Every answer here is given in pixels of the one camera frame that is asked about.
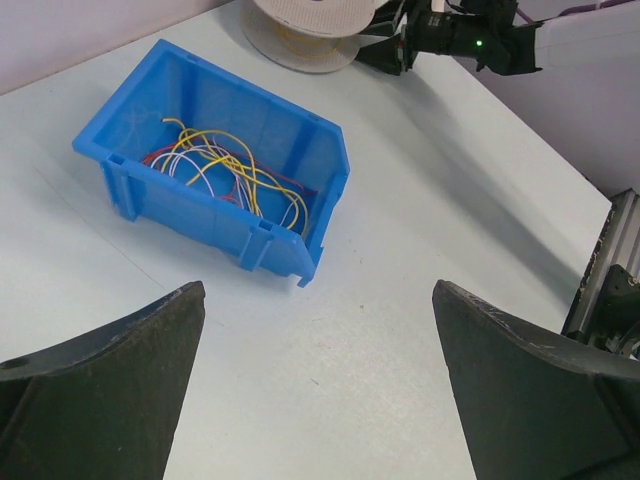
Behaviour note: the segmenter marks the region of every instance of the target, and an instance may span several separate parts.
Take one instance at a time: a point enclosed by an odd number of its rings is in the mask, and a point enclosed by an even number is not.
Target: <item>white table surface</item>
[[[472,479],[431,290],[559,330],[609,203],[454,60],[270,63],[222,7],[0,98],[0,358],[202,279],[166,479]],[[111,208],[71,140],[159,38],[340,124],[352,167],[315,280],[248,273]]]

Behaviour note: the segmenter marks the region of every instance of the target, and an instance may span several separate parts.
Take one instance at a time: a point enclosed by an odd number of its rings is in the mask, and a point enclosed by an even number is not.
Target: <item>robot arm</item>
[[[452,8],[455,13],[436,12],[430,0],[392,0],[362,32],[390,38],[362,48],[358,60],[399,75],[428,52],[518,75],[640,54],[640,2],[522,26],[513,25],[516,0],[462,0]]]

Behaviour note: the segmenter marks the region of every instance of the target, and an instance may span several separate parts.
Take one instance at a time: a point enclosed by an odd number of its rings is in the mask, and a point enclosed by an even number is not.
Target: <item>blue plastic bin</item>
[[[260,192],[260,218],[212,197],[204,182],[186,186],[194,173],[187,171],[188,165],[174,178],[144,165],[146,155],[177,139],[180,128],[163,123],[165,117],[197,129],[229,132],[247,143],[257,160],[317,191],[307,199],[304,238],[302,221],[292,230],[278,223],[288,207],[278,192]],[[80,132],[73,148],[100,163],[123,217],[151,218],[237,256],[247,270],[262,266],[278,275],[298,275],[300,286],[313,279],[329,219],[349,175],[340,127],[165,40]],[[207,177],[221,191],[233,183],[231,174]]]

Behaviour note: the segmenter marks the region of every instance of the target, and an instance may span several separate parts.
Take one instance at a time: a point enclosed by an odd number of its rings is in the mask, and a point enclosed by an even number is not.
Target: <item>white wall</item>
[[[592,1],[520,5],[534,19],[544,19]],[[640,192],[640,56],[520,77],[476,75],[603,192]]]
[[[0,94],[226,0],[0,0]]]

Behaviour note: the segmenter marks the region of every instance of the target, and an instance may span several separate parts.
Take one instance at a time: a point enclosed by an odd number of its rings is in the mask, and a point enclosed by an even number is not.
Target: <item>yellow wire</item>
[[[176,150],[178,148],[180,148],[182,146],[182,144],[186,144],[188,145],[190,148],[194,147],[193,142],[191,142],[191,139],[193,138],[197,138],[197,137],[202,137],[206,146],[207,146],[207,150],[209,150],[209,152],[211,153],[211,155],[209,156],[208,154],[206,154],[206,152],[202,152],[202,151],[198,151],[198,153],[200,155],[202,155],[204,158],[209,158],[211,159],[211,161],[205,165],[202,169],[201,172],[198,172],[198,174],[196,174],[191,180],[189,180],[189,182],[187,182],[187,185],[192,185],[198,178],[200,178],[201,173],[203,174],[206,170],[208,170],[209,168],[213,167],[214,165],[217,165],[219,163],[222,163],[223,165],[225,165],[229,170],[233,171],[234,173],[240,175],[241,177],[243,177],[245,179],[245,182],[247,182],[247,187],[249,187],[248,183],[251,182],[253,183],[253,195],[249,195],[249,201],[250,203],[253,203],[253,208],[255,209],[256,214],[262,216],[262,212],[260,210],[260,207],[257,203],[257,199],[256,199],[256,191],[257,191],[257,185],[260,185],[262,187],[265,188],[269,188],[271,190],[276,190],[276,191],[280,191],[282,192],[293,204],[294,208],[295,208],[295,215],[293,220],[291,221],[291,223],[286,227],[287,229],[291,229],[293,228],[293,226],[297,223],[298,218],[300,217],[300,207],[298,206],[298,201],[300,201],[300,204],[302,205],[302,209],[304,210],[304,226],[302,229],[302,234],[304,235],[304,233],[306,232],[307,229],[307,222],[308,222],[308,218],[309,218],[309,211],[307,208],[306,203],[304,202],[304,199],[302,198],[301,195],[299,195],[296,191],[288,189],[288,188],[284,188],[280,182],[278,182],[278,180],[276,180],[276,178],[265,172],[262,169],[256,168],[255,166],[255,159],[253,157],[253,154],[251,152],[251,150],[249,149],[249,147],[242,142],[239,138],[235,137],[234,135],[228,133],[228,132],[224,132],[222,130],[195,130],[193,128],[187,128],[185,126],[184,123],[182,123],[182,121],[180,121],[177,118],[165,118],[162,120],[163,122],[174,122],[177,123],[178,125],[180,125],[180,127],[182,127],[182,132],[180,132],[180,135],[178,136],[178,143],[176,143],[176,145],[174,145],[171,153],[175,153]],[[236,142],[238,142],[247,152],[249,159],[251,161],[251,166],[247,166],[242,164],[237,158],[235,158],[233,155],[225,155],[224,157],[220,157],[214,150],[213,147],[211,146],[211,144],[209,143],[206,135],[207,134],[213,134],[213,135],[223,135],[223,136],[227,136],[229,138],[231,138],[232,140],[235,140]],[[171,159],[171,156],[168,156],[167,160],[165,160],[164,164],[162,165],[162,169],[161,171],[164,172],[169,161]],[[251,173],[253,174],[253,177],[250,177],[249,175],[247,175],[245,173],[245,170],[251,169]],[[274,185],[269,185],[268,183],[264,183],[261,182],[257,179],[257,174],[261,174],[264,175],[265,177],[267,177],[269,180],[271,180]]]
[[[178,123],[178,125],[181,125],[181,126],[184,125],[177,118],[165,118],[162,121],[163,122],[175,122],[175,123]],[[169,165],[169,162],[171,161],[171,157],[173,156],[174,153],[176,153],[178,148],[180,148],[184,143],[189,142],[193,138],[197,138],[197,137],[203,136],[203,135],[222,135],[222,136],[231,138],[232,140],[235,140],[242,148],[245,149],[245,151],[247,152],[247,155],[249,155],[249,161],[251,162],[251,172],[253,174],[253,179],[256,180],[256,181],[258,180],[258,178],[256,176],[256,162],[255,162],[255,159],[253,158],[253,153],[251,153],[251,149],[247,146],[246,143],[244,143],[242,140],[240,140],[235,135],[232,135],[229,132],[225,132],[225,131],[222,131],[222,130],[200,130],[200,131],[198,131],[196,133],[192,133],[190,135],[187,135],[186,137],[182,138],[181,140],[178,140],[178,142],[171,149],[171,155],[167,155],[167,159],[162,164],[162,168],[160,169],[160,171],[164,173],[164,171],[167,169],[167,166]],[[257,197],[258,197],[258,189],[257,189],[256,183],[254,182],[253,190],[252,190],[252,198],[250,200],[253,203],[253,207],[255,209],[255,212],[260,211],[260,207],[258,206]]]
[[[312,41],[310,40],[306,40],[305,37],[302,34],[295,34],[290,32],[286,27],[284,27],[283,25],[280,25],[277,22],[274,22],[275,26],[276,26],[276,30],[278,31],[278,34],[280,35],[280,39],[282,40],[282,43],[285,45],[285,47],[287,47],[289,50],[291,50],[293,53],[295,53],[296,55],[300,55],[301,57],[304,58],[310,58],[310,59],[320,59],[320,58],[325,58],[328,57],[329,55],[333,55],[336,50],[338,50],[338,47],[340,46],[340,44],[342,43],[342,39],[338,39],[336,41],[336,43],[333,45],[333,48],[331,50],[329,50],[328,52],[325,53],[318,53],[318,54],[313,54],[313,53],[307,53],[307,52],[303,52],[302,50],[300,50],[299,48],[295,47],[294,45],[291,44],[291,42],[289,41],[289,37],[293,38],[294,40],[304,44],[304,45],[308,45],[308,46],[318,46],[321,43],[327,42],[328,40],[326,39],[319,39],[319,41]]]

